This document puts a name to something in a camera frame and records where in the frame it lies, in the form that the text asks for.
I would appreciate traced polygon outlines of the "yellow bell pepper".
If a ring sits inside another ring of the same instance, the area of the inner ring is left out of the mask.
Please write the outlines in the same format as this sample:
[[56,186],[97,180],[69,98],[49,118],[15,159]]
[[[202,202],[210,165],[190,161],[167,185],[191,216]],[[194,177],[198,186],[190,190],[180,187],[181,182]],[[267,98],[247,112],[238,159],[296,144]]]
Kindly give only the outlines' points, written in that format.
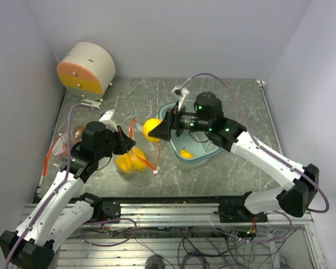
[[148,141],[153,142],[153,143],[158,143],[161,141],[159,138],[151,137],[148,135],[149,132],[155,129],[161,122],[162,120],[158,118],[151,118],[144,123],[142,132],[143,132],[144,137]]

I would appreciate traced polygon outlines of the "clear zip bag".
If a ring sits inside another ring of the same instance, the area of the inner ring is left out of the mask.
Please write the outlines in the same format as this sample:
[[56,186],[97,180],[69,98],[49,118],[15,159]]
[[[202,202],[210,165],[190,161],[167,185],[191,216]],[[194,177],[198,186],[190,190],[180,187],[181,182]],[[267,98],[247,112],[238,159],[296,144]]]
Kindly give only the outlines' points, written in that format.
[[[81,140],[82,139],[74,138],[73,131],[71,132],[70,134],[71,146],[75,145]],[[68,141],[68,135],[66,131],[60,132],[59,135],[57,135],[57,137],[54,139],[46,155],[42,176],[47,175],[50,162],[56,163],[56,161],[59,161],[60,159],[62,160],[67,156],[67,141]]]
[[133,118],[128,126],[128,137],[136,142],[126,154],[115,155],[114,163],[118,172],[126,175],[158,175],[160,145],[151,142],[143,134],[143,125]]

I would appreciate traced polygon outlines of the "yellow pear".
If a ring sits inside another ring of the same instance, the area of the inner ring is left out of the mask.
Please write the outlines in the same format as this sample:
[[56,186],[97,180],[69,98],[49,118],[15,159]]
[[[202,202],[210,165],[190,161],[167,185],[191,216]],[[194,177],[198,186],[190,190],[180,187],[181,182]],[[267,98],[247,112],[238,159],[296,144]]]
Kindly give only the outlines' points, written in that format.
[[188,152],[186,149],[182,149],[180,151],[180,156],[186,159],[192,159],[194,155],[190,152]]

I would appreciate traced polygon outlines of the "blue green plastic basket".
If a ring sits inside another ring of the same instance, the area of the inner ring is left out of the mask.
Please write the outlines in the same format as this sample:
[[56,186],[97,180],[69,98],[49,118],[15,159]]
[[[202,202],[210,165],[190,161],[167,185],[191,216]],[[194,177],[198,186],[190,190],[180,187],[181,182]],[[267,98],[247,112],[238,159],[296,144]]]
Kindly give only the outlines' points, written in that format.
[[[184,130],[182,135],[176,137],[175,131],[171,131],[171,140],[163,140],[170,146],[176,166],[182,171],[205,164],[220,151],[220,148],[206,135],[212,130],[212,121],[199,115],[202,110],[202,107],[194,100],[187,100],[180,119],[180,127]],[[194,157],[192,159],[181,157],[182,149],[186,149]]]

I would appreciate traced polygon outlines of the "clear zip top bag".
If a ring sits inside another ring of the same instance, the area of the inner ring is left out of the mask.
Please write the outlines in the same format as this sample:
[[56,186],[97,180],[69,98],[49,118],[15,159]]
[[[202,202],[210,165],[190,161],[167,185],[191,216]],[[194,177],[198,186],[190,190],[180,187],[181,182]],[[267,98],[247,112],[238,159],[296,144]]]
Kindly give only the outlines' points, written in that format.
[[[71,132],[70,134],[71,146],[75,145],[81,140],[82,139],[74,138],[73,131]],[[67,141],[68,141],[68,135],[66,131],[60,132],[59,135],[57,135],[57,137],[54,139],[46,155],[42,176],[47,175],[50,162],[56,163],[56,161],[59,161],[60,159],[62,160],[67,156]]]

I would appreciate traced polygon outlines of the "yellow lemon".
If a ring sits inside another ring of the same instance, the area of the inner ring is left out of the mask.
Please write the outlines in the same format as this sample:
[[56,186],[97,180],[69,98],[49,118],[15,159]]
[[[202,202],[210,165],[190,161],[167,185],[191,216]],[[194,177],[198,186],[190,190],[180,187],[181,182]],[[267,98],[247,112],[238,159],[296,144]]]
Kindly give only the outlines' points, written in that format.
[[132,174],[134,172],[134,166],[127,154],[118,155],[115,159],[115,165],[123,173]]

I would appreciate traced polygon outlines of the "yellow mango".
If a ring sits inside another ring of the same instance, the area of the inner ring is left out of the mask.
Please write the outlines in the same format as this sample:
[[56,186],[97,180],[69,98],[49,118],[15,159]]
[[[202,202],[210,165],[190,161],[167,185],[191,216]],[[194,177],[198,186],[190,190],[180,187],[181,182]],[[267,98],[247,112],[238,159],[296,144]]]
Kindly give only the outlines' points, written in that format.
[[146,169],[147,165],[145,163],[146,157],[141,149],[134,147],[130,151],[131,163],[135,170],[143,171]]

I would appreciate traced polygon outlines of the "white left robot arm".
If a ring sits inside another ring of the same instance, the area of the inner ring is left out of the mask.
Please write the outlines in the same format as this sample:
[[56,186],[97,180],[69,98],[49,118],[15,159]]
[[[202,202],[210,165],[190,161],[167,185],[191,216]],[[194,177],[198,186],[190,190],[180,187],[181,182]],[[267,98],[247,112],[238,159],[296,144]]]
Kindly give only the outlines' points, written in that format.
[[99,161],[124,155],[136,142],[111,120],[86,124],[82,139],[68,147],[68,155],[49,190],[15,231],[4,231],[0,247],[6,264],[20,268],[48,268],[60,245],[82,224],[98,222],[102,200],[86,193],[64,214],[68,202],[98,169]]

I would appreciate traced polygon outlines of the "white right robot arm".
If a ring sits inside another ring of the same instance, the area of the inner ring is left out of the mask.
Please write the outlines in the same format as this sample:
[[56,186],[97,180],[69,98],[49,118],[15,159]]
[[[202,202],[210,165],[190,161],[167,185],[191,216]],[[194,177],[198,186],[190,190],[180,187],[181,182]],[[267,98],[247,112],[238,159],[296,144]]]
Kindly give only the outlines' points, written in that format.
[[196,97],[194,111],[185,109],[186,89],[173,91],[180,100],[166,111],[163,120],[148,133],[149,138],[171,140],[172,133],[204,132],[214,145],[237,154],[270,175],[279,187],[264,192],[247,192],[236,207],[236,217],[249,221],[265,211],[282,210],[293,217],[302,217],[318,190],[319,169],[303,166],[272,150],[248,129],[224,116],[221,100],[211,92]]

